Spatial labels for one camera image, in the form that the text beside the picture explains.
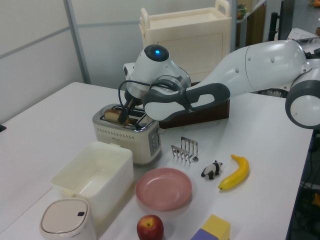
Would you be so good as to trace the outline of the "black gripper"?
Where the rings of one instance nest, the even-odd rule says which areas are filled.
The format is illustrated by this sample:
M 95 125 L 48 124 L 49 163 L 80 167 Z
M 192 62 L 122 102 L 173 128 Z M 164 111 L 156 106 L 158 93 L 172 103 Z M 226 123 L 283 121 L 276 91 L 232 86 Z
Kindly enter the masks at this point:
M 141 98 L 134 97 L 129 92 L 125 92 L 124 97 L 126 99 L 126 103 L 119 115 L 120 124 L 128 124 L 130 122 L 129 107 L 132 107 L 132 111 L 142 111 L 142 108 L 140 107 L 140 105 L 143 103 Z

